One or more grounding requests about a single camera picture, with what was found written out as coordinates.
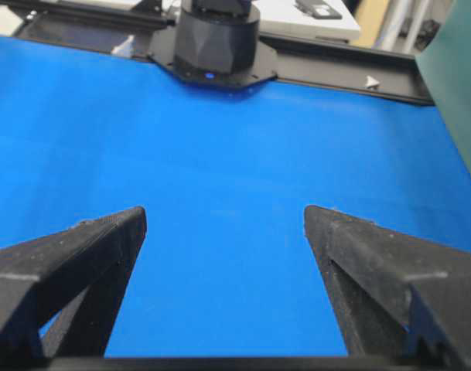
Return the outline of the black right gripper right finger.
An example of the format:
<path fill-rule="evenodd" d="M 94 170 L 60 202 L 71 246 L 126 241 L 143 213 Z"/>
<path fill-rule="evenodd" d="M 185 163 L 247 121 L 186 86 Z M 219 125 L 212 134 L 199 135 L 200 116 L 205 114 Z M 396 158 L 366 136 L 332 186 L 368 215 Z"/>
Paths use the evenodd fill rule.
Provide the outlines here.
<path fill-rule="evenodd" d="M 319 206 L 304 225 L 350 355 L 471 367 L 471 253 Z"/>

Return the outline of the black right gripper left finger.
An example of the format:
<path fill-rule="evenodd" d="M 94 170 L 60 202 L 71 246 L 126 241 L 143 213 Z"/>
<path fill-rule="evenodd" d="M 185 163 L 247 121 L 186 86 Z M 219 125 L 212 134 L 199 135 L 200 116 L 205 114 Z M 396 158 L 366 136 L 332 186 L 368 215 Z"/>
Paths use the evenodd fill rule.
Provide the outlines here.
<path fill-rule="evenodd" d="M 0 249 L 0 362 L 102 357 L 146 231 L 136 206 Z"/>

